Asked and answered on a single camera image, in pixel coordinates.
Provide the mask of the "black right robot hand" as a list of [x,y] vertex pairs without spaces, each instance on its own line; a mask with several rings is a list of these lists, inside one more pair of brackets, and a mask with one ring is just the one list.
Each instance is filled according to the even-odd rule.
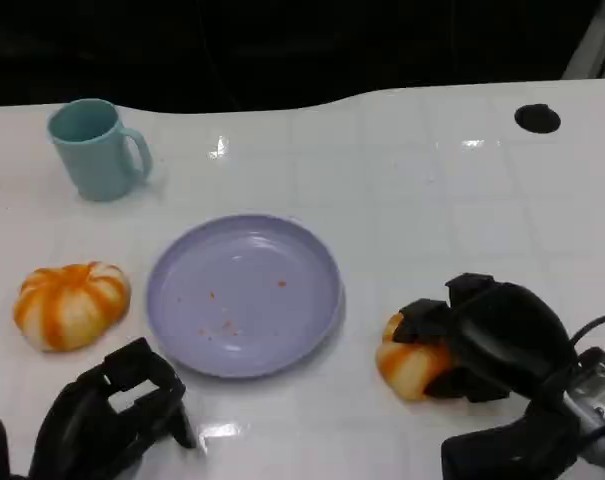
[[472,403],[515,392],[560,400],[577,353],[558,315],[529,289],[493,276],[464,273],[446,284],[446,301],[419,299],[402,309],[392,340],[438,347],[451,366],[429,380],[427,396]]

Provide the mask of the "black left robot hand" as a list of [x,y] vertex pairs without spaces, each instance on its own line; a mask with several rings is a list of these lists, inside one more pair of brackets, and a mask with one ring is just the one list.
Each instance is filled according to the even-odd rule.
[[156,442],[194,449],[186,387],[140,337],[67,384],[38,432],[30,479],[114,479]]

